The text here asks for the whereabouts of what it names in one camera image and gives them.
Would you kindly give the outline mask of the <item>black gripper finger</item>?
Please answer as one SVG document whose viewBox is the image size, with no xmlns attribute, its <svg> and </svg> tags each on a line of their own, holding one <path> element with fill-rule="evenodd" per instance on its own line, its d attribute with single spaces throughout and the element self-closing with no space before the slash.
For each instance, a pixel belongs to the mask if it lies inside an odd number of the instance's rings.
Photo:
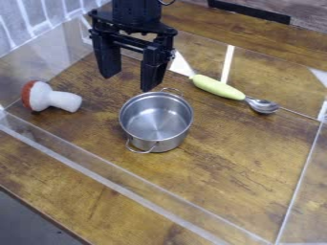
<svg viewBox="0 0 327 245">
<path fill-rule="evenodd" d="M 120 46 L 96 31 L 90 32 L 90 37 L 100 73 L 104 78 L 110 78 L 121 71 Z"/>
<path fill-rule="evenodd" d="M 140 63 L 140 89 L 150 91 L 164 79 L 164 72 L 168 61 L 172 59 L 170 51 L 161 46 L 148 46 L 142 51 Z"/>
</svg>

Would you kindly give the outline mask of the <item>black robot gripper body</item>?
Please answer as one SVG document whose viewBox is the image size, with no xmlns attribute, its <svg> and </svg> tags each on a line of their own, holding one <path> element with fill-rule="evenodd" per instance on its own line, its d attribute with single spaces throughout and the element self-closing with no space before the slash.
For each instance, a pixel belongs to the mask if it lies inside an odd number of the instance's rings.
<svg viewBox="0 0 327 245">
<path fill-rule="evenodd" d="M 176 30 L 161 22 L 161 9 L 173 3 L 162 0 L 112 0 L 110 11 L 92 9 L 89 36 L 93 49 L 109 46 L 141 52 L 154 46 L 170 52 Z"/>
</svg>

